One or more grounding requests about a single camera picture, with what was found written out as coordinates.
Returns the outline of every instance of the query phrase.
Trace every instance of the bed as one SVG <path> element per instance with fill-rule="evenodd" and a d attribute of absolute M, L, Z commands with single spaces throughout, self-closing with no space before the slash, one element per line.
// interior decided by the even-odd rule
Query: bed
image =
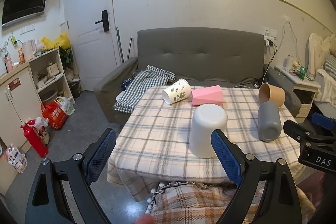
<path fill-rule="evenodd" d="M 308 41 L 308 72 L 321 86 L 314 101 L 321 112 L 336 119 L 336 37 L 326 39 L 312 33 Z"/>

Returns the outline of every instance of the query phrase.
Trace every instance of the gray cylindrical container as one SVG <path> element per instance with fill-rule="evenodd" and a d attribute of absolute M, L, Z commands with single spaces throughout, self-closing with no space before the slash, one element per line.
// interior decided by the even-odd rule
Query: gray cylindrical container
<path fill-rule="evenodd" d="M 268 101 L 260 105 L 258 111 L 258 135 L 264 142 L 274 141 L 280 136 L 281 122 L 276 103 Z"/>

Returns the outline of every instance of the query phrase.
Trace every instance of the brown cup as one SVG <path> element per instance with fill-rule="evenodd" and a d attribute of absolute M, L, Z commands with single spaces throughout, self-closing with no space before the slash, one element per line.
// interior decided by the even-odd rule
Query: brown cup
<path fill-rule="evenodd" d="M 281 107 L 285 102 L 285 91 L 277 86 L 263 83 L 259 89 L 259 103 L 260 105 L 267 101 L 272 101 Z"/>

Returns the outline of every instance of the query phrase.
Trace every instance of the gray sofa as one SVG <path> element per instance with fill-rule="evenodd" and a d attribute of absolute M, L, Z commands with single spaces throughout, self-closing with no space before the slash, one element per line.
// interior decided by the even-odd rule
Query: gray sofa
<path fill-rule="evenodd" d="M 133 70 L 145 70 L 147 65 L 172 71 L 192 86 L 234 87 L 248 77 L 263 76 L 264 38 L 260 34 L 202 27 L 161 28 L 138 31 L 137 41 L 138 57 L 125 61 L 94 88 L 109 122 L 126 123 L 130 114 L 114 110 L 119 85 L 132 78 Z M 272 68 L 266 77 L 271 85 L 285 90 L 285 106 L 295 117 L 301 107 L 299 98 Z"/>

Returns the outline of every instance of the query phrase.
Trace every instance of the sofa backrest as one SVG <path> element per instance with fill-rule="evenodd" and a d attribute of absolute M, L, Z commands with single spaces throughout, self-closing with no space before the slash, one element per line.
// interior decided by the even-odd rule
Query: sofa backrest
<path fill-rule="evenodd" d="M 239 83 L 263 75 L 261 34 L 203 27 L 138 31 L 139 69 L 147 65 L 186 80 Z"/>

